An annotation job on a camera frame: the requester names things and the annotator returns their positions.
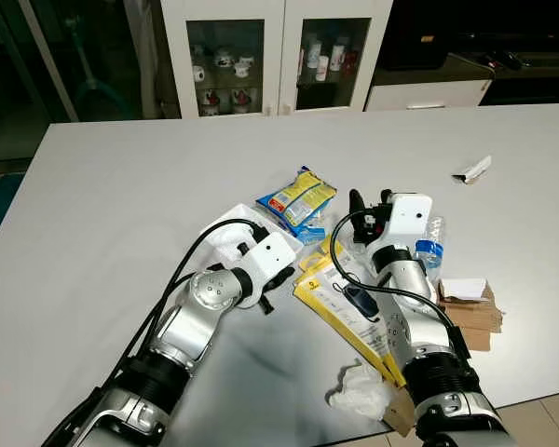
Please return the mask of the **white plastic tray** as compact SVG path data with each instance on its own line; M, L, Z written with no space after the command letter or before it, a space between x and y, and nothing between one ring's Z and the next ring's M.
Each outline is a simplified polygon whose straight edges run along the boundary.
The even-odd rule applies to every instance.
M281 241L287 244L289 251L293 253L289 257L289 264L304 250L305 243L298 241L291 231L280 225L279 218L271 216L257 204L234 205L207 227L232 220L245 220L252 224L233 222L216 227L201 242L203 250L211 251L214 262L225 268L239 267L249 252L254 252L255 257L262 259L263 254L268 254L267 244L270 244L273 251L279 249Z

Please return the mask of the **small yellow product package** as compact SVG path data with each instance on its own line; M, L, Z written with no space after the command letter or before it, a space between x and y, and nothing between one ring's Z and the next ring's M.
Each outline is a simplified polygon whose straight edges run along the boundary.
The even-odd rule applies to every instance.
M374 284L372 265L365 257L361 256L363 252L361 252L358 244L353 243L348 236L339 236L334 247L336 249L336 260L345 272L359 282ZM328 248L330 248L330 242L328 242L328 238L325 238L313 247L313 251L309 255L298 261L298 268L301 269L301 272L296 276L297 281L304 280L309 274L332 274L335 271Z

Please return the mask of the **clear plastic water bottle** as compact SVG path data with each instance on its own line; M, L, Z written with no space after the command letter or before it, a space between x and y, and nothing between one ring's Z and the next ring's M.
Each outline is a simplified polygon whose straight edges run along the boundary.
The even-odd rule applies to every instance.
M413 256L418 260L426 272L429 280L437 280L444 263L445 218L440 214L429 217L426 230L420 239L416 240Z

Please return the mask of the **blue yellow snack bag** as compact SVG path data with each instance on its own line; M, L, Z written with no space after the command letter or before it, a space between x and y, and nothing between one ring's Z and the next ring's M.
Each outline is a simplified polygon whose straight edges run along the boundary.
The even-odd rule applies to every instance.
M255 204L270 213L297 241L317 244L327 236L321 212L335 196L334 186L304 166L296 172L291 183L258 197Z

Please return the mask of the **large yellow product package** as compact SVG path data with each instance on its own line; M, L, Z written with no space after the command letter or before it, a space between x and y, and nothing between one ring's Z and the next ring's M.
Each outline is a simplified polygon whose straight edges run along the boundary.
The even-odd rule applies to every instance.
M330 324L383 379L403 387L406 380L390 352L386 324L368 293L344 280L327 259L301 264L301 269L293 295Z

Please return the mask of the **small white folded carton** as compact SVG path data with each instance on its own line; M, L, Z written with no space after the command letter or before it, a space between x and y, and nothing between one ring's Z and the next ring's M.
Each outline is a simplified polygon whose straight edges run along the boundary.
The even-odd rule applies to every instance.
M477 179L480 179L485 173L489 171L492 166L492 156L487 155L481 160L471 163L470 166L463 168L458 173L451 175L451 178L455 179L456 182L464 184L473 184Z

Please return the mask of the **white folded paper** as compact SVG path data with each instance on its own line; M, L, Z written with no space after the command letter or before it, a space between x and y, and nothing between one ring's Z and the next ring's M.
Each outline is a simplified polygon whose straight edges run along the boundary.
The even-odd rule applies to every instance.
M440 280L441 295L450 302L484 302L488 301L488 282L481 278Z

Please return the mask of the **white low drawer unit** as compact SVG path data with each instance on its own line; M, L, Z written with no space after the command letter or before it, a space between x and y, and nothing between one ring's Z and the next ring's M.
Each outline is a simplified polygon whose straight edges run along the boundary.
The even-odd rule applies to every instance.
M441 67L415 71L377 68L364 110L429 110L476 107L496 80L497 71L458 54L449 54Z

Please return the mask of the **brown cardboard pieces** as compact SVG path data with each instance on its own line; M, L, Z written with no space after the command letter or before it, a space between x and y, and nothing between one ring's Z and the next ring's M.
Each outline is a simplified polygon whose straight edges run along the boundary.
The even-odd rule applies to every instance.
M487 292L488 301L450 302L443 299L440 290L440 306L445 310L445 314L461 328L464 341L470 347L471 352L489 352L493 333L502 333L504 312L494 301L494 293L489 282Z

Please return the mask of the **crumpled white tissue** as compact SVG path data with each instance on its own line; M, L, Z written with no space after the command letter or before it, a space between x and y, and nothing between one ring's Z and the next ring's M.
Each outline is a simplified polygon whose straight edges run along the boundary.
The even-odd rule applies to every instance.
M339 387L330 392L327 403L345 413L359 414L380 421L394 396L394 388L369 363L356 362L344 367Z

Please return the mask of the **white glass door cabinet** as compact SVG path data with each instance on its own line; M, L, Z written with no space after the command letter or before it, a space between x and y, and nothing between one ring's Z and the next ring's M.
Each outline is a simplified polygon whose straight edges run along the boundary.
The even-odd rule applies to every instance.
M368 98L394 0L160 0L174 86L183 118L198 118L198 94L214 89L221 116L312 115L360 112ZM304 65L307 35L321 40L330 59L334 44L358 51L357 71L328 71L325 82ZM234 63L251 57L246 78L214 64L228 51ZM195 84L193 65L206 69ZM233 115L231 92L249 90L252 111Z

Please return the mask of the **brown paper scrap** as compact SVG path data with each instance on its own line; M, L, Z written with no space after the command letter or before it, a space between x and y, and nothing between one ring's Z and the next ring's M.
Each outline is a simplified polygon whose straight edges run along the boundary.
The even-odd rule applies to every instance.
M389 401L383 422L400 436L407 438L415 430L416 414L415 404L406 387L396 387L391 382L383 383L383 388L388 391Z

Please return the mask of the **black remote control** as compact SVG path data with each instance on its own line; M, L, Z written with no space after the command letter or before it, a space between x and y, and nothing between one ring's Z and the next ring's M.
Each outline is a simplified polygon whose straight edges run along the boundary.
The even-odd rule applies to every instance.
M477 55L477 62L492 71L519 72L531 68L530 60L524 59L518 52L509 50L493 50L481 52Z

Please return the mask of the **black television screen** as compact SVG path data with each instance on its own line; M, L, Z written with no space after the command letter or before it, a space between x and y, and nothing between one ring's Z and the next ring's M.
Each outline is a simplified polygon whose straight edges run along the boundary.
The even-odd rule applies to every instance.
M559 52L559 0L394 0L378 67L442 67L447 54Z

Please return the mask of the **green mop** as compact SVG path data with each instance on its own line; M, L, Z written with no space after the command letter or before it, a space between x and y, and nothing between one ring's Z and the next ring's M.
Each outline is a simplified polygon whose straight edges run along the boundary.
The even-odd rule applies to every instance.
M79 32L79 26L82 25L82 22L83 19L80 16L72 16L65 19L65 26L68 29L68 33L70 33L72 43L74 43L76 56L78 56L79 62L82 64L82 71L84 74L82 82L76 87L74 104L80 105L90 93L97 92L104 95L105 98L108 98L117 108L126 108L127 104L125 99L123 99L112 86L98 80L93 73L91 64L89 64L87 51L85 51L82 35L80 35Z

